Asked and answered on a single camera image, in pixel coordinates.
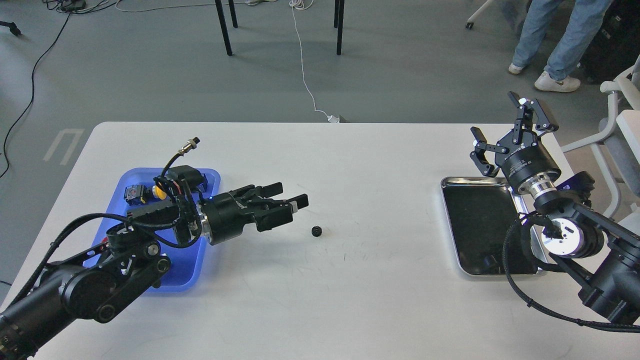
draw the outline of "white chair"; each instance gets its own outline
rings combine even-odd
[[[619,181],[613,176],[599,145],[605,145],[620,175],[622,181],[627,184],[631,191],[640,197],[640,163],[631,151],[625,137],[617,126],[616,119],[619,116],[619,94],[627,100],[633,110],[640,110],[640,90],[634,84],[640,82],[640,57],[636,64],[616,76],[613,81],[605,81],[600,85],[600,91],[607,94],[609,114],[607,118],[600,122],[600,132],[587,136],[584,139],[572,142],[563,146],[562,152],[569,152],[580,147],[589,146],[596,158],[598,167],[602,171],[607,187],[611,192],[611,203],[602,213],[606,217],[611,217],[620,206]]]

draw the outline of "bolt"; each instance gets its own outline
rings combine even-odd
[[[108,322],[113,319],[115,313],[116,309],[112,305],[105,305],[98,310],[98,317],[103,322]]]
[[[147,255],[149,256],[156,256],[158,252],[160,252],[160,247],[157,244],[150,244],[147,247]]]
[[[314,226],[311,228],[311,235],[315,236],[316,238],[320,235],[322,235],[322,227],[319,226]]]

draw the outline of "connector plug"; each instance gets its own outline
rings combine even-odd
[[[187,141],[186,144],[184,144],[183,147],[180,148],[180,150],[178,150],[178,154],[180,155],[185,155],[187,152],[197,148],[197,143],[200,142],[200,139],[198,139],[198,137],[194,137],[193,139],[190,139],[189,141]]]

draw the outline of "white cable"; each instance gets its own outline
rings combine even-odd
[[[290,0],[289,1],[289,6],[291,6],[291,8],[294,8],[296,10],[306,10],[306,9],[310,8],[311,5],[313,5],[313,4],[314,4],[314,0],[311,0],[311,3],[309,4],[309,6],[305,6],[305,0]]]
[[[278,0],[246,0],[244,3],[249,6],[256,6],[259,3],[274,3]]]
[[[97,8],[100,5],[107,5],[111,0],[102,0],[101,2],[98,3],[98,5],[92,7],[92,8],[87,8],[87,9],[82,9],[82,10],[78,10],[74,13],[86,13],[86,12],[90,12],[91,10]]]
[[[295,14],[295,5],[293,5],[292,3],[294,2],[294,0],[289,1],[289,6],[291,6],[291,15],[293,15],[293,24],[296,27],[296,34],[298,34],[298,41],[300,42],[300,65],[302,67],[302,82],[305,84],[305,88],[307,88],[307,91],[309,92],[309,95],[311,95],[311,99],[314,101],[314,111],[318,111],[323,113],[327,119],[330,119],[331,116],[327,115],[324,111],[319,110],[316,107],[316,98],[314,97],[314,94],[311,94],[311,90],[309,90],[309,86],[307,86],[307,81],[305,80],[305,58],[302,55],[302,39],[300,38],[300,33],[298,32],[298,23],[296,22],[296,14]]]
[[[124,10],[118,7],[118,4],[120,4],[122,0],[116,0],[116,9],[120,10],[121,12],[126,12],[126,13],[141,13],[141,12],[150,12],[153,10],[160,10],[160,9],[174,9],[174,8],[189,8],[192,6],[212,6],[215,5],[215,3],[213,4],[194,4],[194,5],[172,5],[172,6],[161,6],[159,8],[153,8],[153,9],[143,9],[143,10]],[[249,2],[253,2],[255,0],[246,0],[242,3],[234,3],[234,4],[247,4],[250,6],[256,5],[256,4],[249,4]]]

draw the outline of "jeans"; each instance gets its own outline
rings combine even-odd
[[[538,52],[560,3],[564,0],[533,0],[522,27],[520,42],[513,55],[513,65],[525,67]],[[600,26],[612,0],[575,0],[569,24],[556,45],[545,71],[552,79],[566,78],[580,61]]]

